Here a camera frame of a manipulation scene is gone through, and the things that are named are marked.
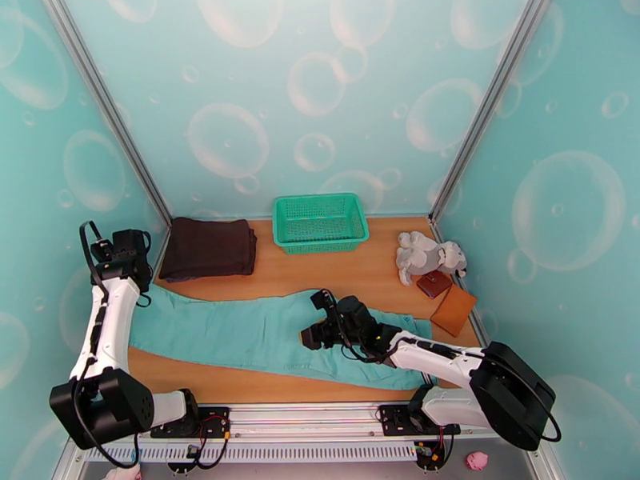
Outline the teal trousers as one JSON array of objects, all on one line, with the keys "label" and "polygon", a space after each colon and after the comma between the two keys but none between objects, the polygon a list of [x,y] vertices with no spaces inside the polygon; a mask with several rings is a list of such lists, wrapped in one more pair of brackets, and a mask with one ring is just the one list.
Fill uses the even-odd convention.
[{"label": "teal trousers", "polygon": [[375,389],[414,390],[424,383],[418,371],[363,364],[340,347],[305,348],[300,331],[324,316],[312,294],[210,302],[152,286],[151,303],[134,312],[129,344],[183,362]]}]

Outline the green plastic basket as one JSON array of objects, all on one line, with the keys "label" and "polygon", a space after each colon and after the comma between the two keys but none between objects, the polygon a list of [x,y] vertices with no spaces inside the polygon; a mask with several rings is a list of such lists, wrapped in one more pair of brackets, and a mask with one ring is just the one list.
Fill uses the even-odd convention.
[{"label": "green plastic basket", "polygon": [[272,231],[274,243],[289,255],[348,252],[370,237],[361,201],[354,193],[276,198]]}]

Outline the dark brown folded trousers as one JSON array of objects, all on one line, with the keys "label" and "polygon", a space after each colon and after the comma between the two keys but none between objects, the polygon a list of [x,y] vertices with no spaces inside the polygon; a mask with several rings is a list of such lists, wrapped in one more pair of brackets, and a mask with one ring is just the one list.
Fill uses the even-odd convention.
[{"label": "dark brown folded trousers", "polygon": [[245,219],[229,222],[175,218],[158,277],[168,282],[251,275],[257,236]]}]

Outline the dark brown leather wallet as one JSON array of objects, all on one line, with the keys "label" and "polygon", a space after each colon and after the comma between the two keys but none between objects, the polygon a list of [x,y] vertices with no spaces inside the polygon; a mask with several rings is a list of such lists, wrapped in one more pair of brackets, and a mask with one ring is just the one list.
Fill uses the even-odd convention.
[{"label": "dark brown leather wallet", "polygon": [[436,299],[452,286],[452,280],[447,274],[434,270],[424,274],[417,280],[417,286],[429,299]]}]

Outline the grey plush toy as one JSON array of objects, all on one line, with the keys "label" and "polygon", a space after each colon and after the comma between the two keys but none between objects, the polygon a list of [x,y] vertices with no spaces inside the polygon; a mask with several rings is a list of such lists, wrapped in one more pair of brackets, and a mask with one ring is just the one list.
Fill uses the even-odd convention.
[{"label": "grey plush toy", "polygon": [[462,248],[453,241],[438,243],[421,232],[401,232],[398,235],[395,265],[400,283],[410,286],[414,276],[434,271],[464,278],[467,260]]}]

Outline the tan leather pad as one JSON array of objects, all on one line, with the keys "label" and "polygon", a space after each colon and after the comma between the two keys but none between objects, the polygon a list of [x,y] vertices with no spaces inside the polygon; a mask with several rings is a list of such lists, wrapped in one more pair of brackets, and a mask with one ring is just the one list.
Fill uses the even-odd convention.
[{"label": "tan leather pad", "polygon": [[448,334],[457,337],[462,332],[477,298],[452,284],[430,320]]}]

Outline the aluminium mounting rail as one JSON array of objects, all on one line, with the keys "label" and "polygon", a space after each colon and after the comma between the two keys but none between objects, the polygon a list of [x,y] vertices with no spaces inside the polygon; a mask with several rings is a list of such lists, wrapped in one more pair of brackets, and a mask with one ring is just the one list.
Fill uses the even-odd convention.
[{"label": "aluminium mounting rail", "polygon": [[[539,404],[529,408],[518,403],[500,406],[494,400],[481,404],[462,389],[432,389],[423,402],[416,398],[409,404],[420,409],[439,426],[460,425],[491,430],[502,439],[522,450],[535,450],[546,428],[547,415]],[[360,402],[240,404],[223,406],[230,409],[230,428],[234,432],[257,434],[260,430],[284,428],[298,429],[301,434],[312,430],[334,430],[344,435],[348,430],[372,430],[383,435],[382,425],[375,413],[382,404]]]}]

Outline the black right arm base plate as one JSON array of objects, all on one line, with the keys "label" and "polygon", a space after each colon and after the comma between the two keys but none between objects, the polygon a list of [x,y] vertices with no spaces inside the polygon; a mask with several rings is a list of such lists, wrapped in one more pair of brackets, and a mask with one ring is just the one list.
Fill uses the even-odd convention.
[{"label": "black right arm base plate", "polygon": [[382,404],[375,413],[382,425],[385,436],[439,436],[440,433],[458,435],[460,425],[449,424],[439,426],[429,419],[420,409],[411,408],[409,404]]}]

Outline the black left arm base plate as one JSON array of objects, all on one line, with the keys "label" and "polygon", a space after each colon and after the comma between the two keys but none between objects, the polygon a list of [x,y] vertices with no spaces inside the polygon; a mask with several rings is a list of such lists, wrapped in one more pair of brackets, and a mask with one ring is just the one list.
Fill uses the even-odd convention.
[{"label": "black left arm base plate", "polygon": [[228,407],[200,406],[198,419],[188,416],[157,426],[150,431],[156,439],[221,439],[230,432]]}]

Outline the aluminium frame post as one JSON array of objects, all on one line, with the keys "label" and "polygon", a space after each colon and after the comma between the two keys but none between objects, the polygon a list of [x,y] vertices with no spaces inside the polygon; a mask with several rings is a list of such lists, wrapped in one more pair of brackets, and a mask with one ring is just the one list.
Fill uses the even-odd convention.
[{"label": "aluminium frame post", "polygon": [[94,60],[83,36],[70,12],[66,0],[41,0],[54,24],[58,35],[65,44],[78,72],[87,84],[92,96],[106,119],[127,157],[133,171],[136,173],[142,187],[146,191],[150,202],[158,212],[165,226],[171,224],[169,208],[161,195],[158,185],[146,165],[142,154],[126,127],[123,116],[116,107],[104,77],[99,73],[98,64]]},{"label": "aluminium frame post", "polygon": [[474,155],[476,146],[489,126],[498,103],[506,91],[508,82],[526,49],[526,45],[533,37],[551,2],[552,0],[527,0],[522,15],[512,35],[508,38],[490,84],[432,205],[431,212],[427,217],[427,221],[432,228],[435,229],[437,227],[439,220],[445,214],[447,204],[454,194],[458,181],[463,176]]}]

